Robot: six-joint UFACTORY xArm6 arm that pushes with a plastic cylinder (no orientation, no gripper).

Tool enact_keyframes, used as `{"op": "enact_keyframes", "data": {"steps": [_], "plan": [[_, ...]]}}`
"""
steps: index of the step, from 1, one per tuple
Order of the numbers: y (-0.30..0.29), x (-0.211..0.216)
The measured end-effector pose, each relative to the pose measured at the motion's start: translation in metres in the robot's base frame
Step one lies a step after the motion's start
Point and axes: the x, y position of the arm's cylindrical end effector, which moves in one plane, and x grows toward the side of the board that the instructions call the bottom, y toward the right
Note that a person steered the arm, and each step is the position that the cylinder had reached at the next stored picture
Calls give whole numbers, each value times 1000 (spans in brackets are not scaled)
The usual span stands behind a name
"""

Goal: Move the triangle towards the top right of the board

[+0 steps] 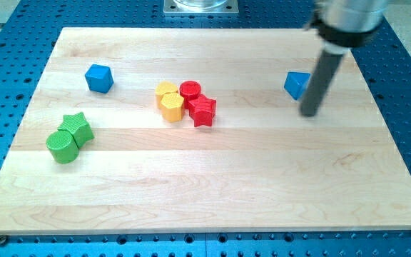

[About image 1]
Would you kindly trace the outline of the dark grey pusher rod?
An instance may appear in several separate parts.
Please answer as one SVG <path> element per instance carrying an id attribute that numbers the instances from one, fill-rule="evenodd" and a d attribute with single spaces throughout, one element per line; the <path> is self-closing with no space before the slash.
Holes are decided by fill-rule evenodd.
<path id="1" fill-rule="evenodd" d="M 308 86 L 301 97 L 299 112 L 302 116 L 314 117 L 318 113 L 343 56 L 344 54 L 333 54 L 325 49 L 321 51 Z"/>

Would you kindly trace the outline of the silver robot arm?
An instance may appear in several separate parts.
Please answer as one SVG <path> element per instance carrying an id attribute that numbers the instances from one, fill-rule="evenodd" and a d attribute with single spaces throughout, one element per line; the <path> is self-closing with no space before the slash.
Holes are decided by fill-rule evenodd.
<path id="1" fill-rule="evenodd" d="M 383 22 L 388 0 L 323 0 L 314 2 L 305 29 L 316 28 L 324 46 L 305 93 L 300 98 L 302 116 L 317 114 L 343 56 L 370 42 Z"/>

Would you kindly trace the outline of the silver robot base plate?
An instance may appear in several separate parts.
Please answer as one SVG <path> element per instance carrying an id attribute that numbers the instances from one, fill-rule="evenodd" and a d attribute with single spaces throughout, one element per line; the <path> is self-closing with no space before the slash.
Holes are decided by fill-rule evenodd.
<path id="1" fill-rule="evenodd" d="M 237 0 L 164 0 L 165 14 L 237 14 Z"/>

